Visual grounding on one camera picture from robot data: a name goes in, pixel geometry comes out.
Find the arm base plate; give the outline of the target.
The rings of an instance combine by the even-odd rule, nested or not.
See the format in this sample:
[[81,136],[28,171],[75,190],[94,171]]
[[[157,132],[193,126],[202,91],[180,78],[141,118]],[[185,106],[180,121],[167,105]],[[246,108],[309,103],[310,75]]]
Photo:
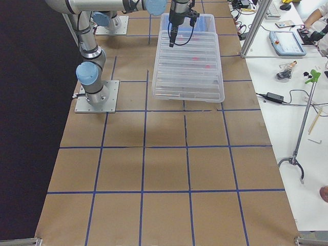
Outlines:
[[84,87],[80,87],[75,105],[75,113],[115,113],[119,92],[118,80],[103,80],[103,88],[97,94],[86,93]]
[[128,29],[128,21],[129,17],[128,16],[119,16],[121,20],[121,27],[118,28],[117,30],[107,30],[104,27],[97,26],[95,35],[98,36],[118,36],[118,35],[126,35],[127,34],[127,29]]

